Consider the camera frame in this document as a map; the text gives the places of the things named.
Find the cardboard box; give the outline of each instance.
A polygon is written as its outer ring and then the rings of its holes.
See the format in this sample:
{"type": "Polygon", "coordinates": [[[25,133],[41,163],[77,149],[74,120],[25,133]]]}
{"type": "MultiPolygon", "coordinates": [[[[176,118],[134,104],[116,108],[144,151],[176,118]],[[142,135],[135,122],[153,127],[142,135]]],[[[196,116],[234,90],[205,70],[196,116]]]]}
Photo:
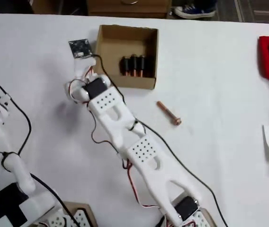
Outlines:
{"type": "MultiPolygon", "coordinates": [[[[157,78],[159,30],[145,27],[128,27],[118,25],[100,25],[95,54],[103,59],[104,68],[118,87],[136,87],[154,89],[157,78]],[[148,77],[123,76],[120,60],[123,56],[144,55],[152,59],[148,77]]],[[[94,69],[104,73],[100,61],[94,69]]]]}

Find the white table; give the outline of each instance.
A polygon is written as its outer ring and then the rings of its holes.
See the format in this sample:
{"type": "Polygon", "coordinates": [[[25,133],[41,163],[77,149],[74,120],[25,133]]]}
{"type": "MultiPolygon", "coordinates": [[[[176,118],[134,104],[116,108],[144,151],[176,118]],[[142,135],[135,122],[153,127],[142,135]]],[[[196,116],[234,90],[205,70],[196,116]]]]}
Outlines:
{"type": "MultiPolygon", "coordinates": [[[[121,89],[129,108],[214,189],[229,226],[269,226],[269,154],[262,135],[269,124],[269,82],[257,65],[257,39],[269,35],[268,24],[0,15],[0,84],[33,124],[21,155],[28,168],[64,200],[89,203],[101,227],[150,227],[159,220],[156,209],[135,202],[120,159],[110,146],[91,141],[91,116],[63,91],[73,77],[67,42],[88,38],[94,44],[101,24],[160,30],[156,88],[121,89]],[[157,100],[182,118],[179,127],[157,100]]],[[[8,126],[17,149],[27,125],[14,113],[8,126]]],[[[96,136],[107,137],[100,126],[96,136]]],[[[141,200],[152,203],[133,175],[141,200]]],[[[223,226],[210,193],[197,187],[223,226]]]]}

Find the red fabric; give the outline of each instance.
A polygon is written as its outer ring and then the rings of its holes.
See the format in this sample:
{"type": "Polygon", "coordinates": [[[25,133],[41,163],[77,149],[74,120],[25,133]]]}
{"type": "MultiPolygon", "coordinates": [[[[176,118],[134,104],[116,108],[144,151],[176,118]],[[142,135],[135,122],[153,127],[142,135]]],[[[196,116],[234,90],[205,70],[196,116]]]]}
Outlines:
{"type": "Polygon", "coordinates": [[[269,79],[269,36],[259,37],[259,51],[263,76],[269,79]]]}

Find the sneaker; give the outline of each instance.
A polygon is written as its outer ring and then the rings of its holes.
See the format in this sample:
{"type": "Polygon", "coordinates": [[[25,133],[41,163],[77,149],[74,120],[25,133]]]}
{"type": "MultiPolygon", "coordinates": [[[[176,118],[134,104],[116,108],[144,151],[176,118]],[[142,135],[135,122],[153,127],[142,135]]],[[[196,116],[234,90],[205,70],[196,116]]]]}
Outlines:
{"type": "Polygon", "coordinates": [[[178,6],[174,9],[175,14],[185,19],[197,19],[202,17],[213,17],[215,10],[211,9],[199,9],[194,4],[186,5],[184,7],[178,6]]]}

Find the brass bolt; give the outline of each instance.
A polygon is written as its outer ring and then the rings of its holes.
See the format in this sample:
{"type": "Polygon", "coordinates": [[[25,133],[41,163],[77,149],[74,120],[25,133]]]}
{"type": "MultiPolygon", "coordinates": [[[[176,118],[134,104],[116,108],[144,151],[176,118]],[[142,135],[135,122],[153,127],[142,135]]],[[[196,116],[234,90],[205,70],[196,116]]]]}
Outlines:
{"type": "Polygon", "coordinates": [[[161,101],[157,102],[157,106],[160,107],[161,110],[163,110],[172,120],[172,123],[174,125],[179,125],[182,123],[181,119],[179,117],[176,117],[161,101]]]}

